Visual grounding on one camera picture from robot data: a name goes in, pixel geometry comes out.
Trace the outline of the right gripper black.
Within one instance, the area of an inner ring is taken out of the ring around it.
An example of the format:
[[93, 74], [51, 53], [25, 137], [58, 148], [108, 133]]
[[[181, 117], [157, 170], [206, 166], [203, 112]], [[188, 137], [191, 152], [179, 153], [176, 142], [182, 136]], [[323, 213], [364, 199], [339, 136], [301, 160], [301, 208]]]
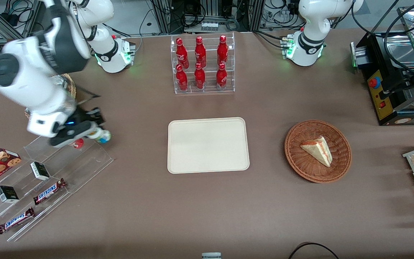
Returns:
[[96, 128], [96, 124], [102, 126], [105, 119], [100, 108], [93, 108], [91, 114], [82, 108], [76, 108], [74, 113], [68, 117], [67, 121], [60, 126], [61, 130], [90, 130]]

